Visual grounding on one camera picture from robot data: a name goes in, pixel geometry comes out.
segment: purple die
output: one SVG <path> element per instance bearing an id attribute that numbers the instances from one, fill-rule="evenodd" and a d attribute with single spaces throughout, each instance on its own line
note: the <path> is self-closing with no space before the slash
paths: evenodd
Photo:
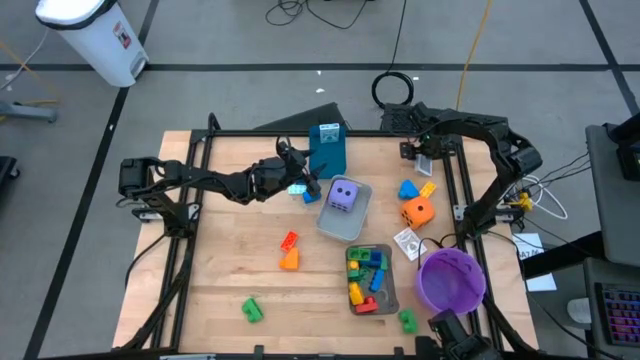
<path id="1" fill-rule="evenodd" d="M 358 196 L 358 186 L 348 180 L 336 180 L 329 193 L 329 205 L 336 209 L 351 212 Z"/>

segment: keyboard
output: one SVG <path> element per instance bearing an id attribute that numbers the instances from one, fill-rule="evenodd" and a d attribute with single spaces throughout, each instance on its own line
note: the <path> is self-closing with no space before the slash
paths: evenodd
<path id="1" fill-rule="evenodd" d="M 607 342 L 640 347 L 640 288 L 602 283 L 595 285 Z"/>

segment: white cable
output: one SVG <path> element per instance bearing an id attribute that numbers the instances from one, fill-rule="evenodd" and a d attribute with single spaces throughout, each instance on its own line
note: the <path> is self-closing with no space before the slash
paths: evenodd
<path id="1" fill-rule="evenodd" d="M 524 178 L 522 178 L 522 180 L 530 182 L 532 184 L 534 184 L 534 186 L 538 186 L 540 187 L 540 191 L 539 191 L 539 195 L 538 195 L 538 199 L 533 201 L 533 206 L 537 207 L 538 209 L 546 212 L 547 214 L 555 217 L 556 219 L 560 219 L 560 220 L 567 220 L 569 218 L 569 214 L 567 213 L 567 210 L 565 210 L 564 206 L 562 206 L 562 203 L 560 202 L 560 200 L 558 200 L 558 198 L 556 198 L 551 191 L 549 191 L 549 189 L 547 189 L 546 186 L 542 185 L 540 183 L 540 179 L 537 176 L 534 175 L 527 175 Z M 514 185 L 511 185 L 511 187 L 509 188 L 509 190 L 507 190 L 507 193 L 509 191 L 511 191 L 511 189 L 513 189 L 515 187 Z M 558 206 L 558 208 L 560 209 L 560 211 L 562 211 L 562 215 L 558 215 L 556 213 L 554 213 L 553 211 L 545 208 L 544 206 L 540 205 L 540 201 L 542 200 L 542 196 L 544 194 L 549 195 L 549 197 L 551 198 L 551 200 Z"/>
<path id="2" fill-rule="evenodd" d="M 24 64 L 28 64 L 29 61 L 31 60 L 31 58 L 38 52 L 40 51 L 40 48 L 42 47 L 42 44 L 44 44 L 44 41 L 47 39 L 47 35 L 49 35 L 49 28 L 45 28 L 44 29 L 44 35 L 42 35 L 42 40 L 40 40 L 40 43 L 38 44 L 38 46 L 36 46 L 36 49 L 33 50 L 33 52 L 31 53 L 31 55 L 27 56 L 27 58 L 24 60 Z M 20 65 L 20 67 L 18 68 L 18 70 L 16 70 L 15 73 L 13 73 L 13 75 L 11 76 L 11 78 L 5 82 L 4 84 L 2 84 L 2 86 L 0 86 L 0 90 L 4 90 L 4 88 L 6 88 L 7 86 L 11 85 L 12 82 L 14 82 L 18 76 L 20 76 L 20 73 L 22 73 L 22 70 L 24 69 L 24 67 L 22 65 Z"/>

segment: floor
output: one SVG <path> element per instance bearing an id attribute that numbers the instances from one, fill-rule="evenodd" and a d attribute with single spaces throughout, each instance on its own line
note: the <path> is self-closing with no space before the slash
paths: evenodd
<path id="1" fill-rule="evenodd" d="M 29 355 L 38 349 L 42 357 L 109 350 L 140 227 L 114 206 L 118 164 L 124 157 L 155 155 L 164 131 L 203 128 L 210 111 L 223 128 L 249 129 L 333 101 L 354 128 L 379 126 L 381 112 L 369 89 L 393 53 L 401 2 L 368 3 L 346 31 L 306 11 L 289 26 L 268 25 L 264 14 L 275 3 L 120 0 L 152 63 L 129 90 L 107 85 L 58 34 L 48 35 L 31 64 L 57 88 L 58 122 L 0 123 L 0 154 L 17 157 L 22 170 L 0 200 L 0 286 L 10 289 L 0 292 L 0 359 L 25 356 L 32 335 Z M 348 24 L 361 4 L 311 3 L 339 24 Z M 0 41 L 21 57 L 44 31 L 34 4 L 0 5 Z M 408 1 L 396 62 L 415 79 L 416 100 L 455 105 L 483 8 L 481 1 Z M 638 111 L 639 12 L 634 0 L 494 1 L 461 110 L 509 117 L 512 128 L 541 151 L 545 163 L 538 174 L 568 163 L 586 151 L 585 126 L 618 123 Z M 272 20 L 284 18 L 274 12 Z M 0 79 L 15 69 L 0 52 Z M 379 91 L 385 101 L 398 102 L 406 90 L 385 80 Z M 51 98 L 28 74 L 0 96 Z M 569 220 L 537 212 L 532 220 L 567 239 L 598 228 L 588 172 L 556 182 L 552 190 Z M 48 328 L 46 321 L 36 327 L 61 257 L 72 259 L 68 276 L 54 283 L 62 287 L 57 303 L 56 297 L 46 302 L 56 305 Z M 564 304 L 584 295 L 581 269 L 559 272 L 556 281 L 559 291 L 535 296 L 570 324 Z M 532 311 L 542 349 L 586 354 L 533 304 Z"/>

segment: dice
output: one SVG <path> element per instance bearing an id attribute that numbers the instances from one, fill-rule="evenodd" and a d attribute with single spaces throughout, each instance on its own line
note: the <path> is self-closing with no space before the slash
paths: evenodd
<path id="1" fill-rule="evenodd" d="M 358 195 L 358 186 L 348 180 L 336 180 L 329 192 L 327 202 L 330 206 L 345 212 L 351 212 Z"/>
<path id="2" fill-rule="evenodd" d="M 407 226 L 412 230 L 416 230 L 431 221 L 436 216 L 436 212 L 429 199 L 418 196 L 402 205 L 400 215 L 402 215 Z"/>

